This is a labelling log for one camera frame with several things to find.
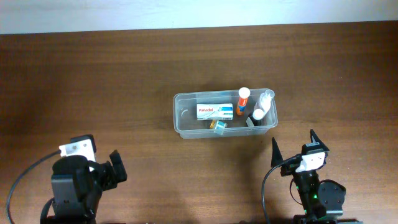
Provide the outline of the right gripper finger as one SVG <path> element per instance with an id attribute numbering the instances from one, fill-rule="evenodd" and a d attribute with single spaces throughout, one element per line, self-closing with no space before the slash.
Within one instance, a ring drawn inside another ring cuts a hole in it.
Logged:
<path id="1" fill-rule="evenodd" d="M 324 145 L 313 129 L 310 130 L 311 145 Z"/>
<path id="2" fill-rule="evenodd" d="M 281 151 L 278 147 L 275 137 L 272 138 L 272 157 L 271 157 L 271 167 L 274 168 L 283 162 L 283 157 Z"/>

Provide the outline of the dark bottle white cap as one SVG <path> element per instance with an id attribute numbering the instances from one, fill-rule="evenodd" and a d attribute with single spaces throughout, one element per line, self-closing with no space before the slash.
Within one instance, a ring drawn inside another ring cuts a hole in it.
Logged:
<path id="1" fill-rule="evenodd" d="M 249 114 L 246 120 L 246 124 L 249 127 L 262 126 L 262 119 L 264 116 L 265 114 L 262 109 L 255 109 L 252 113 Z"/>

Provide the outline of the white spray bottle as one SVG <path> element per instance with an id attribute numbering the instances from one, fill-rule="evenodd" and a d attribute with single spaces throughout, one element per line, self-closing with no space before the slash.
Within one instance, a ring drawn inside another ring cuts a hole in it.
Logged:
<path id="1" fill-rule="evenodd" d="M 271 102 L 274 97 L 275 93 L 273 90 L 266 90 L 264 93 L 261 93 L 260 97 L 258 98 L 254 106 L 254 110 L 262 109 L 264 111 L 264 114 L 266 115 L 271 108 Z"/>

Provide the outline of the small jar gold lid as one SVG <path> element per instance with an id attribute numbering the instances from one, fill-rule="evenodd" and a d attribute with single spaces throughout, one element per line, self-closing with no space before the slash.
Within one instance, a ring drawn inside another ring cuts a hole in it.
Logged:
<path id="1" fill-rule="evenodd" d="M 213 119 L 209 128 L 212 129 L 216 134 L 223 135 L 227 127 L 227 123 L 217 119 Z"/>

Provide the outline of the orange tube white cap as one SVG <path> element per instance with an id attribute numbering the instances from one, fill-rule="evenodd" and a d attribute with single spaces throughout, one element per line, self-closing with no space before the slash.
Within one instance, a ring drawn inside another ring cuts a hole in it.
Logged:
<path id="1" fill-rule="evenodd" d="M 248 98 L 249 98 L 250 94 L 251 94 L 250 89 L 247 87 L 242 87 L 239 89 L 239 91 L 238 91 L 239 99 L 238 99 L 238 104 L 236 107 L 236 114 L 238 116 L 241 116 L 244 114 L 244 110 L 248 103 Z"/>

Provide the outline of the white Panadol box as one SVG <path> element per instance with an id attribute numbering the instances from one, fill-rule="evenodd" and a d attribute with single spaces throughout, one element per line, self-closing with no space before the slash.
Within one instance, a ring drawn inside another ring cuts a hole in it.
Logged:
<path id="1" fill-rule="evenodd" d="M 233 120 L 232 103 L 197 104 L 197 120 Z"/>

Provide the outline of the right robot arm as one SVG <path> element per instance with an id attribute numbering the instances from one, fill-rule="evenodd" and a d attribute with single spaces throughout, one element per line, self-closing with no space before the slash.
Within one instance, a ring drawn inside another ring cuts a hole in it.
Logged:
<path id="1" fill-rule="evenodd" d="M 269 175 L 280 169 L 281 176 L 292 176 L 303 207 L 303 215 L 294 215 L 294 223 L 359 223 L 356 219 L 342 220 L 346 188 L 334 180 L 320 180 L 317 170 L 326 165 L 329 148 L 310 130 L 308 144 L 302 146 L 300 154 L 288 159 L 282 157 L 275 138 L 272 138 L 271 170 L 262 182 L 262 208 L 265 206 L 265 183 Z"/>

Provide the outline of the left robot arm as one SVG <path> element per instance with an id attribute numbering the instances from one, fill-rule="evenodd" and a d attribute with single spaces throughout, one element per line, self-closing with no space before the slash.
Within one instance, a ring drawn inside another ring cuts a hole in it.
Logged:
<path id="1" fill-rule="evenodd" d="M 52 167 L 53 198 L 43 207 L 41 223 L 95 223 L 104 191 L 115 189 L 127 180 L 117 150 L 110 160 L 99 164 L 81 155 L 63 157 Z"/>

